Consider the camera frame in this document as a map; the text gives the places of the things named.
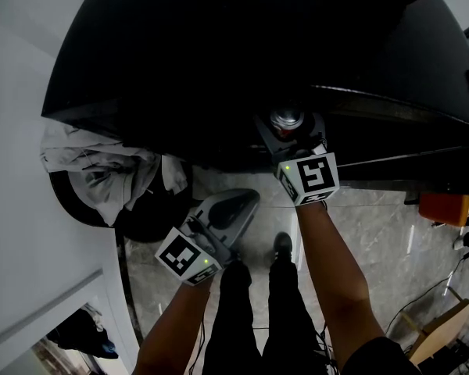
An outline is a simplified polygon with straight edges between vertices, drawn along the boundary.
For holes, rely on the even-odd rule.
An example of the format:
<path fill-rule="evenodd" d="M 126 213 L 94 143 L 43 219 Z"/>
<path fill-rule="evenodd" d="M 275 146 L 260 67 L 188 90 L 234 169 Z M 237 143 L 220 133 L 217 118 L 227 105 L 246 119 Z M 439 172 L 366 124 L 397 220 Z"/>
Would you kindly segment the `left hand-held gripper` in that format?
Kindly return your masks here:
<path fill-rule="evenodd" d="M 233 248 L 259 208 L 260 194 L 235 188 L 209 196 L 194 214 L 174 227 L 156 258 L 180 282 L 195 286 L 234 261 Z"/>

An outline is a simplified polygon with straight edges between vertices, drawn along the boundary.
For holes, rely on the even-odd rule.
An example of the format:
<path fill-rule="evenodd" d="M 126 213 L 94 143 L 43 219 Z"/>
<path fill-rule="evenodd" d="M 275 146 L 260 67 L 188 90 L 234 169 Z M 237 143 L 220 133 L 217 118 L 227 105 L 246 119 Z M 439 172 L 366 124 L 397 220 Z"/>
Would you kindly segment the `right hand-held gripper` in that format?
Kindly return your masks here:
<path fill-rule="evenodd" d="M 294 145 L 294 141 L 285 140 L 259 115 L 255 115 L 253 121 L 271 155 Z M 275 177 L 294 206 L 323 202 L 340 188 L 340 183 L 335 154 L 327 150 L 325 124 L 319 113 L 303 113 L 296 140 L 299 145 L 312 145 L 313 148 L 298 158 L 279 162 Z"/>

